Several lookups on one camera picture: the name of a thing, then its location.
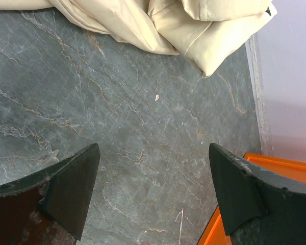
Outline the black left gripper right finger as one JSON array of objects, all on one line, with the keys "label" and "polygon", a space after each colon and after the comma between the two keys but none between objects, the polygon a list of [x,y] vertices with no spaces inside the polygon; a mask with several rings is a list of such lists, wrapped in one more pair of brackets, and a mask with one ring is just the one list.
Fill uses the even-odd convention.
[{"label": "black left gripper right finger", "polygon": [[226,235],[233,244],[306,244],[306,183],[211,143],[209,162]]}]

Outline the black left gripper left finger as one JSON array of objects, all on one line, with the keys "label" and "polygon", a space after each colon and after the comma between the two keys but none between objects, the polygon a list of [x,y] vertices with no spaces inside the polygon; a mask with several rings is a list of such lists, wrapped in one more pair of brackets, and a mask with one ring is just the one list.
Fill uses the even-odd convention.
[{"label": "black left gripper left finger", "polygon": [[0,244],[81,240],[100,161],[98,144],[0,185]]}]

